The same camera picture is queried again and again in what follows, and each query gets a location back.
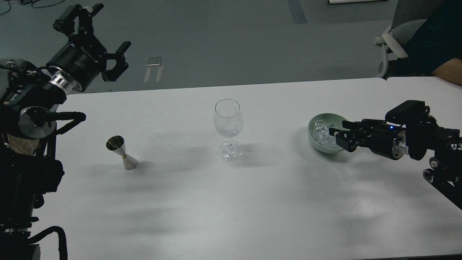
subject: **jigger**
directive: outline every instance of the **jigger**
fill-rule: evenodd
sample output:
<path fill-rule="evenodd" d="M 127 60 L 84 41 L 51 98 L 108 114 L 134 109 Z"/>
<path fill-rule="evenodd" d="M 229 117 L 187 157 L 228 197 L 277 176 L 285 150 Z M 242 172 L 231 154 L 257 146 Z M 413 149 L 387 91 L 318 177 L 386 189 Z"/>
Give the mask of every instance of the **jigger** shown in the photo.
<path fill-rule="evenodd" d="M 106 142 L 106 148 L 122 156 L 123 166 L 126 170 L 133 170 L 138 166 L 138 160 L 129 156 L 125 151 L 125 141 L 122 136 L 113 136 L 109 138 Z"/>

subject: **glass base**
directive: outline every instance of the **glass base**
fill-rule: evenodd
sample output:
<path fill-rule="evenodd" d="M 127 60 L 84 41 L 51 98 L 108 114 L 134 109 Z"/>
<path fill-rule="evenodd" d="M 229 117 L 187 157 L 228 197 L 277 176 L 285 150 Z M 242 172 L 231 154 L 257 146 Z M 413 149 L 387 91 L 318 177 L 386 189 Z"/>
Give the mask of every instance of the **glass base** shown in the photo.
<path fill-rule="evenodd" d="M 220 145 L 220 155 L 225 161 L 234 161 L 242 154 L 242 147 L 236 141 L 226 141 Z"/>

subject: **green bowl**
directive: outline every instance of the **green bowl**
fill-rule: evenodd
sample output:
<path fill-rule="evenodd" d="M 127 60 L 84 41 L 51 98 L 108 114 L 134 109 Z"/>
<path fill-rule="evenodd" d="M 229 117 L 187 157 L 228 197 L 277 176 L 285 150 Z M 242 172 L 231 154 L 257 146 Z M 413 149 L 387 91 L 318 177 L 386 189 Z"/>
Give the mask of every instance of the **green bowl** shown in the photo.
<path fill-rule="evenodd" d="M 313 139 L 312 133 L 315 131 L 315 122 L 321 119 L 324 120 L 326 127 L 335 127 L 340 130 L 346 130 L 342 127 L 342 121 L 346 120 L 344 117 L 336 115 L 336 114 L 331 114 L 331 113 L 319 114 L 317 116 L 314 116 L 308 123 L 308 138 L 310 139 L 310 143 L 316 149 L 320 150 L 321 152 L 327 153 L 327 154 L 336 154 L 336 153 L 343 151 L 343 148 L 330 149 L 330 148 L 324 147 L 315 142 L 315 140 Z"/>

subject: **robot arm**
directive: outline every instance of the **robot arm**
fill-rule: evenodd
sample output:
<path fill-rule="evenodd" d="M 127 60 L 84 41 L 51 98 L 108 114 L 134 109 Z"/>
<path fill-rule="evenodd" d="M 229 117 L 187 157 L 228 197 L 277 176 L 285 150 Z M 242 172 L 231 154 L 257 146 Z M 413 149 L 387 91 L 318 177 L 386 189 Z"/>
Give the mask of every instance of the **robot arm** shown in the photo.
<path fill-rule="evenodd" d="M 330 128 L 329 134 L 335 136 L 337 144 L 348 152 L 367 147 L 392 160 L 405 154 L 421 160 L 428 149 L 434 150 L 435 156 L 430 158 L 431 169 L 424 170 L 424 178 L 462 209 L 460 130 L 438 126 L 425 102 L 407 100 L 390 110 L 385 120 L 343 121 L 342 126 L 347 130 Z"/>

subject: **cable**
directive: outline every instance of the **cable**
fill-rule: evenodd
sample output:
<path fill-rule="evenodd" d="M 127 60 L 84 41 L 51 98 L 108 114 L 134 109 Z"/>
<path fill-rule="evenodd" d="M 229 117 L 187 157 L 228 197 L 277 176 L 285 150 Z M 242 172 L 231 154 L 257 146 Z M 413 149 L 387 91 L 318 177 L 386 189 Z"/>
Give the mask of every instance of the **cable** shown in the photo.
<path fill-rule="evenodd" d="M 59 259 L 60 260 L 67 260 L 67 244 L 66 244 L 66 234 L 61 227 L 53 226 L 45 229 L 44 231 L 38 233 L 37 235 L 30 237 L 27 239 L 27 242 L 31 245 L 34 243 L 39 242 L 44 237 L 48 236 L 49 234 L 56 232 L 58 233 L 58 251 L 59 251 Z"/>
<path fill-rule="evenodd" d="M 0 2 L 8 4 L 8 10 L 0 13 L 0 15 L 5 14 L 11 10 L 11 3 L 20 4 L 22 6 L 30 5 L 32 8 L 39 9 L 39 8 L 44 8 L 44 7 L 56 6 L 66 0 L 61 0 L 61 2 L 57 2 L 55 4 L 48 5 L 48 6 L 34 6 L 35 3 L 38 3 L 40 1 L 42 0 L 18 0 L 17 2 L 11 2 L 10 0 L 0 0 Z"/>
<path fill-rule="evenodd" d="M 8 3 L 8 6 L 9 6 L 10 8 L 9 8 L 8 10 L 6 10 L 6 11 L 0 13 L 0 15 L 5 14 L 5 13 L 7 13 L 7 12 L 9 12 L 9 11 L 11 10 L 11 4 L 10 4 L 10 2 L 8 1 L 8 2 L 4 2 L 4 3 Z"/>
<path fill-rule="evenodd" d="M 52 4 L 52 5 L 49 5 L 49 6 L 38 6 L 38 7 L 35 7 L 34 4 L 37 3 L 37 2 L 40 2 L 40 1 L 41 1 L 41 0 L 35 0 L 35 1 L 33 1 L 32 4 L 31 4 L 30 6 L 31 6 L 32 8 L 35 8 L 35 9 L 44 8 L 44 7 L 50 7 L 50 6 L 56 6 L 56 5 L 58 5 L 58 4 L 60 4 L 60 3 L 64 2 L 64 1 L 66 1 L 66 0 L 62 0 L 61 2 L 57 2 L 57 3 Z"/>

